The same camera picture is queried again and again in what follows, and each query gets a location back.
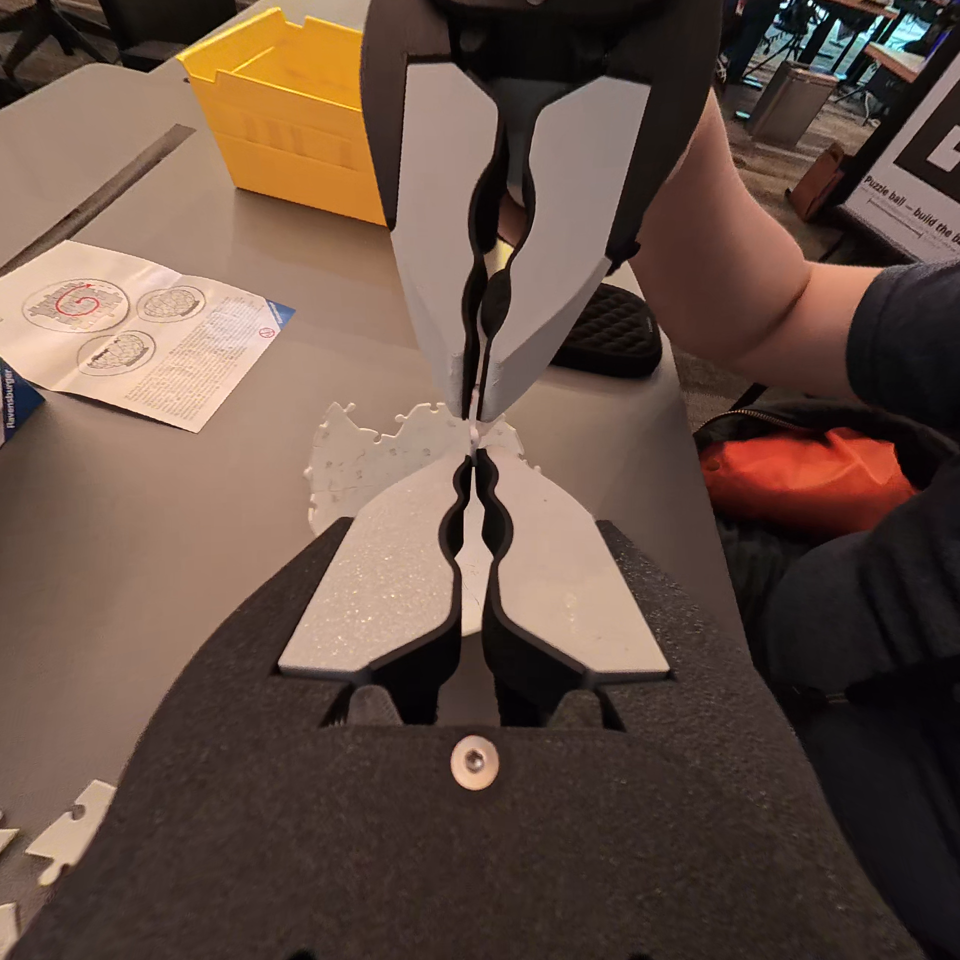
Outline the black white marker sign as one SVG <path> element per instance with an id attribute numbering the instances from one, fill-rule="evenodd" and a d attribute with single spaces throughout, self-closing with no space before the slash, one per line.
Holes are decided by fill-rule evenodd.
<path id="1" fill-rule="evenodd" d="M 959 37 L 955 28 L 849 162 L 844 220 L 909 261 L 959 257 Z"/>

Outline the yellow plastic bin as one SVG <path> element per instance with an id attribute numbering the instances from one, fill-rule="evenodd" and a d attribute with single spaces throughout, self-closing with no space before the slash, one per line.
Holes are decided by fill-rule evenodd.
<path id="1" fill-rule="evenodd" d="M 385 225 L 366 134 L 363 34 L 275 6 L 177 55 L 234 186 Z"/>

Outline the colourful puzzle box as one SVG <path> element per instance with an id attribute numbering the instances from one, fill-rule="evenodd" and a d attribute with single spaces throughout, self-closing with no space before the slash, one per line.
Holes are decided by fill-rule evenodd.
<path id="1" fill-rule="evenodd" d="M 42 394 L 1 360 L 1 439 L 3 446 L 44 402 Z"/>

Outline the partly built puzzle ball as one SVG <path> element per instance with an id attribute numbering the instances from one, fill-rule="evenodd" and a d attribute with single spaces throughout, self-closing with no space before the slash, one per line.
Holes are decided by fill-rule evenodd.
<path id="1" fill-rule="evenodd" d="M 466 452 L 468 424 L 448 407 L 419 403 L 395 417 L 393 434 L 358 426 L 354 403 L 332 403 L 313 438 L 304 477 L 310 489 L 308 522 L 322 534 L 332 522 L 353 518 L 393 484 L 450 452 Z M 463 514 L 463 545 L 457 555 L 462 573 L 462 635 L 481 631 L 493 556 L 482 539 L 483 507 L 471 499 Z"/>

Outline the grey waste bin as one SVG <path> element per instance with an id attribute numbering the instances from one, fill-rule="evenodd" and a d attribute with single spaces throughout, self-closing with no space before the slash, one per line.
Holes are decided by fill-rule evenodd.
<path id="1" fill-rule="evenodd" d="M 834 93 L 838 78 L 786 59 L 750 111 L 745 131 L 752 139 L 792 149 Z"/>

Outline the person's right forearm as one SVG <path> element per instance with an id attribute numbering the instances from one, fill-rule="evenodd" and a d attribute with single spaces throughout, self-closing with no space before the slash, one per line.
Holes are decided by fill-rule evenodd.
<path id="1" fill-rule="evenodd" d="M 707 94 L 630 267 L 672 346 L 769 387 L 853 400 L 847 342 L 879 268 L 809 261 L 749 194 Z"/>

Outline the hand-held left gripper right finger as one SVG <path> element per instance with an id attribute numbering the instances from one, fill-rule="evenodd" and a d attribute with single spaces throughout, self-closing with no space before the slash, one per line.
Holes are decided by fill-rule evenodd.
<path id="1" fill-rule="evenodd" d="M 504 448 L 478 451 L 491 555 L 482 619 L 505 722 L 549 718 L 572 691 L 664 680 L 666 655 L 593 516 Z"/>

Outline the pile of white puzzle pieces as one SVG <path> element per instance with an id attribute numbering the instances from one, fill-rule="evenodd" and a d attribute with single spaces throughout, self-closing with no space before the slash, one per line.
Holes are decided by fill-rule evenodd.
<path id="1" fill-rule="evenodd" d="M 72 870 L 90 847 L 114 800 L 116 787 L 95 778 L 80 792 L 69 810 L 62 813 L 38 834 L 22 856 L 43 861 L 35 885 L 43 891 L 52 891 L 60 879 Z M 2 812 L 1 855 L 18 840 L 18 827 L 3 825 Z M 18 899 L 2 897 L 1 904 L 1 958 L 7 958 L 20 936 Z"/>

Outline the orange object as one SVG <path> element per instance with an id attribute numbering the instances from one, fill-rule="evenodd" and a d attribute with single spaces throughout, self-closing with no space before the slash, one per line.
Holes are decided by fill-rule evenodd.
<path id="1" fill-rule="evenodd" d="M 714 442 L 700 465 L 711 505 L 726 519 L 818 543 L 873 530 L 919 492 L 892 442 L 846 427 Z"/>

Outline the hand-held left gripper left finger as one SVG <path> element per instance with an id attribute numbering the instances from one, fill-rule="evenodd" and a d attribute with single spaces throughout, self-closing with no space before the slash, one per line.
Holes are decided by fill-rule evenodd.
<path id="1" fill-rule="evenodd" d="M 408 725 L 436 722 L 459 666 L 464 511 L 472 458 L 456 452 L 358 512 L 278 660 L 287 677 L 379 686 Z"/>

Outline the white instruction leaflet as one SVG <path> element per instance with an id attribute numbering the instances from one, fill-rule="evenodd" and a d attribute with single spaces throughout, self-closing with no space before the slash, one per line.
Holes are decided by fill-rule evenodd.
<path id="1" fill-rule="evenodd" d="M 295 309 L 64 241 L 1 279 L 2 359 L 33 386 L 199 433 Z"/>

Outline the brown leather bag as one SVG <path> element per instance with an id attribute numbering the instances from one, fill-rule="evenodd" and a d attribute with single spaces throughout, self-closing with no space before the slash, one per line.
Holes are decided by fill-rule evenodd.
<path id="1" fill-rule="evenodd" d="M 801 222 L 813 222 L 828 203 L 844 179 L 847 160 L 844 146 L 834 141 L 811 163 L 798 183 L 785 190 L 784 196 Z"/>

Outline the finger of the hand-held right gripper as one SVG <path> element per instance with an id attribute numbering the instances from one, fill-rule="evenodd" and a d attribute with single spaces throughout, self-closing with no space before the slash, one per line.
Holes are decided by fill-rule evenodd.
<path id="1" fill-rule="evenodd" d="M 546 370 L 612 266 L 607 246 L 651 88 L 600 77 L 536 116 L 526 166 L 527 230 L 502 274 L 478 418 L 494 421 Z"/>
<path id="2" fill-rule="evenodd" d="M 494 100 L 454 62 L 408 66 L 391 246 L 418 347 L 461 419 L 478 363 L 472 295 L 487 274 L 474 199 L 497 137 Z"/>

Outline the black bag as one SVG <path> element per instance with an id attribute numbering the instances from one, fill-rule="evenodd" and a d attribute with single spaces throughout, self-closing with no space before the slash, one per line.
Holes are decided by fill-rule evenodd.
<path id="1" fill-rule="evenodd" d="M 901 470 L 918 494 L 958 454 L 954 438 L 929 426 L 863 405 L 826 399 L 736 406 L 706 421 L 694 434 L 694 442 L 700 464 L 700 454 L 714 443 L 759 438 L 783 429 L 819 435 L 840 427 L 892 443 Z M 731 520 L 709 502 L 745 626 L 759 617 L 776 584 L 798 559 L 840 538 L 818 542 L 762 523 Z"/>

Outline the black wrist rest pad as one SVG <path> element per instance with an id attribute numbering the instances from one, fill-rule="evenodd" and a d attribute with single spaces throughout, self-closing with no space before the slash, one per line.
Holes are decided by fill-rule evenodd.
<path id="1" fill-rule="evenodd" d="M 650 378 L 663 358 L 660 328 L 643 297 L 603 282 L 551 365 L 623 379 Z"/>

